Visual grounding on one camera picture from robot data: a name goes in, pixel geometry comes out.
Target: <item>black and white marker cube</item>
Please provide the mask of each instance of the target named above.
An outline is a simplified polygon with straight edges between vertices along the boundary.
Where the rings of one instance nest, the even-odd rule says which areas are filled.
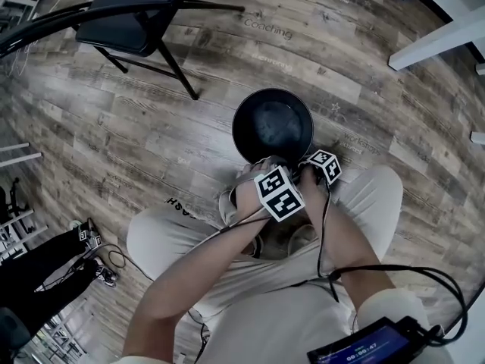
[[[266,175],[258,175],[255,183],[261,204],[278,222],[305,207],[298,189],[281,166]]]
[[[323,149],[319,149],[305,162],[321,168],[324,171],[325,178],[327,179],[329,186],[342,174],[342,168],[340,168],[340,164],[336,156],[324,151]]]

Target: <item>beige pants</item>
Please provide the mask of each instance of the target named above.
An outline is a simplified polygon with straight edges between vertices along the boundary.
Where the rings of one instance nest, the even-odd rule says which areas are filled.
[[[399,176],[385,166],[362,173],[341,193],[338,205],[361,228],[375,253],[382,259],[393,238],[402,201]],[[162,206],[146,209],[133,218],[127,248],[133,261],[152,279],[197,243],[216,231],[192,218],[181,204],[169,200]],[[320,241],[312,241],[286,259],[268,261],[240,256],[212,289],[194,306],[211,325],[227,306],[244,297],[267,293],[318,278]],[[331,270],[325,258],[324,267]]]

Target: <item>wooden floor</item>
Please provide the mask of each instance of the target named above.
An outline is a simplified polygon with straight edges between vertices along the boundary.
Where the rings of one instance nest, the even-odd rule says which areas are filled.
[[[44,155],[2,176],[20,177],[49,225],[43,240],[90,216],[105,241],[125,249],[130,219],[171,196],[218,222],[217,196],[244,165],[231,138],[234,111],[248,94],[280,87],[311,109],[314,142],[340,155],[345,182],[376,164],[402,178],[385,262],[440,268],[470,298],[485,278],[485,152],[469,141],[472,130],[485,131],[485,81],[471,53],[460,47],[391,70],[392,53],[443,25],[417,0],[209,1],[246,12],[180,11],[165,35],[197,102],[169,77],[134,66],[122,74],[72,30],[32,46],[20,77],[2,75],[0,146],[27,141]],[[95,283],[86,293],[95,324],[82,340],[97,362],[120,354],[148,285],[131,266],[120,276],[115,290]],[[456,316],[455,300],[435,283],[393,279],[423,299],[432,323]],[[177,352],[193,359],[198,332],[180,332]]]

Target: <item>black bucket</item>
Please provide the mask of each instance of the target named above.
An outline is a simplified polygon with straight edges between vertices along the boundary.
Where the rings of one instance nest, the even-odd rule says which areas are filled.
[[[247,97],[233,119],[233,139],[249,163],[278,155],[297,163],[313,140],[313,120],[301,99],[282,89],[263,89]]]

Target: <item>white t-shirt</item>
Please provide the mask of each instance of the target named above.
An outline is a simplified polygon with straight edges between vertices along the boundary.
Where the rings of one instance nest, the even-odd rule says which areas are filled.
[[[402,289],[384,290],[358,311],[363,328],[382,317],[398,322],[410,315],[428,329],[421,301]],[[311,284],[255,295],[230,306],[198,364],[309,363],[307,352],[350,334],[348,308]],[[162,364],[160,360],[124,357],[118,364]],[[426,348],[413,364],[452,363],[445,348]]]

